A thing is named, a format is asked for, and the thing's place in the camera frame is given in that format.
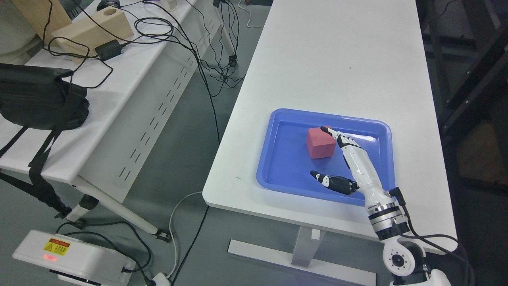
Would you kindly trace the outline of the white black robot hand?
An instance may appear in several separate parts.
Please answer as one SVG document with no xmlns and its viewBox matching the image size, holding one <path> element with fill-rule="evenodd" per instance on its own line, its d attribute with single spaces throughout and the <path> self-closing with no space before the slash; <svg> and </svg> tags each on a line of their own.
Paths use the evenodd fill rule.
<svg viewBox="0 0 508 286">
<path fill-rule="evenodd" d="M 358 190 L 365 197 L 366 209 L 394 203 L 392 197 L 383 190 L 379 176 L 367 152 L 353 138 L 343 132 L 325 126 L 321 126 L 320 129 L 337 141 L 354 179 L 330 176 L 315 170 L 310 171 L 310 175 L 325 188 L 341 194 L 350 195 Z"/>
</svg>

